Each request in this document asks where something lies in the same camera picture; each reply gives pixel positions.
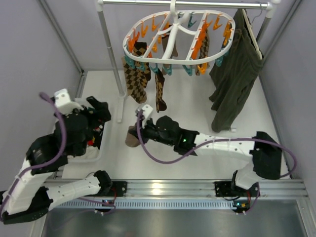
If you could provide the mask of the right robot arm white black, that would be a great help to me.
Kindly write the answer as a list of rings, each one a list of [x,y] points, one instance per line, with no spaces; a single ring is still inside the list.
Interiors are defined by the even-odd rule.
[[[168,116],[145,121],[138,118],[136,136],[141,146],[153,140],[171,146],[179,159],[187,156],[218,156],[246,162],[232,176],[231,189],[249,190],[262,180],[281,178],[282,150],[280,145],[266,132],[258,131],[254,137],[222,138],[183,129]]]

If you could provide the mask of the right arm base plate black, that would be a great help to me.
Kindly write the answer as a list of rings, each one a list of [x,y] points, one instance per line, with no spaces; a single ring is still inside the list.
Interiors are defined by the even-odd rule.
[[[258,192],[256,184],[248,190],[236,186],[232,181],[216,181],[214,182],[214,185],[216,197],[256,197]]]

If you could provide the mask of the tan sock maroon white stripes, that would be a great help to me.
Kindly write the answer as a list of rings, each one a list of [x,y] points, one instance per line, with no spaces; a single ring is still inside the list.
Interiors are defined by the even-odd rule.
[[[141,145],[137,133],[136,133],[136,126],[130,126],[128,128],[127,134],[126,134],[126,139],[125,139],[125,144],[128,147],[135,148]]]

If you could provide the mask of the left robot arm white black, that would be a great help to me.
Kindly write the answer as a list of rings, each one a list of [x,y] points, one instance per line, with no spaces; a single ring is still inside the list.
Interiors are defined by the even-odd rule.
[[[57,99],[41,92],[40,98],[54,109],[58,121],[52,134],[36,139],[23,160],[21,170],[12,185],[0,193],[0,221],[5,225],[35,221],[53,208],[83,196],[106,195],[113,182],[104,170],[87,178],[62,186],[45,187],[46,179],[68,164],[68,156],[86,153],[94,129],[111,120],[107,102],[89,96],[89,107],[71,108],[61,113]]]

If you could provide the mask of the brown orange argyle sock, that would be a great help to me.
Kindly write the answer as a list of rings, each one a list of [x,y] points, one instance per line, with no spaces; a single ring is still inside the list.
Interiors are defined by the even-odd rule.
[[[155,73],[156,84],[156,112],[162,112],[167,109],[166,102],[163,100],[163,87],[165,78],[160,69]]]

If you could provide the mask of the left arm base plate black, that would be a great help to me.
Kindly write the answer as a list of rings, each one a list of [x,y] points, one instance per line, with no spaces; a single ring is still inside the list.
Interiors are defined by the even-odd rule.
[[[94,195],[87,195],[88,197],[123,197],[127,192],[126,181],[113,181],[112,185],[104,191],[100,191]]]

